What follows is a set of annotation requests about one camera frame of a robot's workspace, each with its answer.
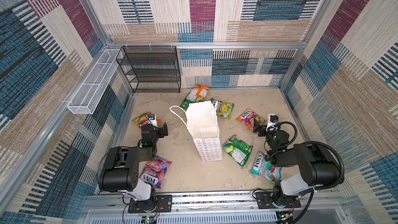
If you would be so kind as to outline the white paper bag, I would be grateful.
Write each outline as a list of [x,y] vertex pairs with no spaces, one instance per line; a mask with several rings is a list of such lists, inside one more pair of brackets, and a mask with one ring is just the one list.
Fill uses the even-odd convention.
[[216,107],[212,102],[192,103],[187,110],[179,106],[171,106],[169,110],[186,126],[203,162],[222,159]]

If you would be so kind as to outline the pink Fox's candy bag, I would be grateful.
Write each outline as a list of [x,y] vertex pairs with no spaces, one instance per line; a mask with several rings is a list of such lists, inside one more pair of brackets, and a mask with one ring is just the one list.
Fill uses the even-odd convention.
[[237,119],[239,122],[243,123],[246,127],[253,130],[255,126],[255,120],[263,125],[265,123],[265,119],[252,111],[251,109],[247,109],[243,114],[241,114]]

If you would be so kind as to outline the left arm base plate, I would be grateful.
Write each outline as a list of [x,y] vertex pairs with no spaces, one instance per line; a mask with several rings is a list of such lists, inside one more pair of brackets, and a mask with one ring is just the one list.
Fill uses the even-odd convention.
[[173,197],[172,195],[156,195],[151,196],[145,201],[135,201],[133,198],[128,203],[129,214],[154,214],[154,213],[169,213],[172,209]]

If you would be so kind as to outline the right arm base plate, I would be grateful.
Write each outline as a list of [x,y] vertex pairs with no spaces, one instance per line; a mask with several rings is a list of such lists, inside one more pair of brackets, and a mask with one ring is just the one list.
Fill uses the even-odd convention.
[[298,197],[285,195],[273,196],[271,191],[258,191],[255,193],[259,209],[300,208],[302,205]]

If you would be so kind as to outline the purple Fox's candy bag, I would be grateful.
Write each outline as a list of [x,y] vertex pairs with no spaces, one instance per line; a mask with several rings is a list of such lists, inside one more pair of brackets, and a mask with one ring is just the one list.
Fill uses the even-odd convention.
[[160,189],[163,184],[165,174],[171,164],[171,161],[156,156],[153,160],[146,163],[140,175],[140,179],[145,183]]

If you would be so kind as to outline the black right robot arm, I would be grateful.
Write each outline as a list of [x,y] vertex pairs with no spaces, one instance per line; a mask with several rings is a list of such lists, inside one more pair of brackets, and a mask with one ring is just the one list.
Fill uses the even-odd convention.
[[268,124],[254,121],[253,132],[265,138],[269,150],[259,153],[253,168],[287,168],[298,166],[299,172],[288,179],[277,179],[272,190],[254,190],[253,197],[259,208],[285,208],[300,206],[299,197],[317,190],[334,188],[344,182],[345,166],[338,152],[331,146],[308,141],[294,144],[297,133],[291,137],[282,130],[289,121],[280,122],[272,115]]

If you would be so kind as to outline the teal Fox's candy bag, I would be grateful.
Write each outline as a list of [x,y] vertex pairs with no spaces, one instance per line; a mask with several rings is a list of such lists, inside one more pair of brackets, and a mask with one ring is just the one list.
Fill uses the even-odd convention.
[[266,161],[265,154],[259,151],[254,160],[251,174],[261,176],[273,183],[276,183],[281,179],[281,168],[274,167],[272,164]]

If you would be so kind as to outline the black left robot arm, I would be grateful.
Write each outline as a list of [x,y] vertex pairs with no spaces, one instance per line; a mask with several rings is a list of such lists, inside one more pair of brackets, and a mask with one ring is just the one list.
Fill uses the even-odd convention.
[[168,136],[168,127],[151,123],[141,127],[142,139],[137,146],[118,146],[104,156],[98,169],[98,185],[101,191],[121,193],[129,213],[155,213],[166,206],[171,197],[158,198],[165,173],[172,164],[157,156],[157,142]]

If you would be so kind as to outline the orange fruits candy bag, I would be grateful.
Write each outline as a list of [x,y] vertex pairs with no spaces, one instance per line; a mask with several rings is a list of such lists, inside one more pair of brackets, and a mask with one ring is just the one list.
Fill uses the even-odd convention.
[[145,112],[134,118],[132,122],[141,129],[142,126],[146,124],[152,124],[154,127],[158,127],[158,124],[160,124],[162,121],[157,118],[156,114],[153,114],[151,112]]

